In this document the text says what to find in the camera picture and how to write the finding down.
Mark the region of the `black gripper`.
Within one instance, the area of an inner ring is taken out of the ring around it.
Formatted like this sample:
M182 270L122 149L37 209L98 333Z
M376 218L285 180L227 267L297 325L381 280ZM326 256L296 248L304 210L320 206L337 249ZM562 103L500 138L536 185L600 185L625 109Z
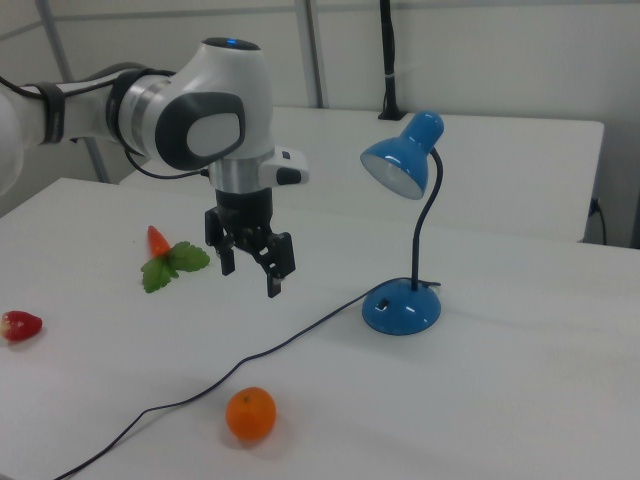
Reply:
M205 213L205 243L213 247L220 260L221 273L235 271L234 239L241 231L258 233L250 244L250 254L266 274L267 296L281 293L284 279L296 269L291 235L271 229L273 194L271 188L250 193L217 190L214 207Z

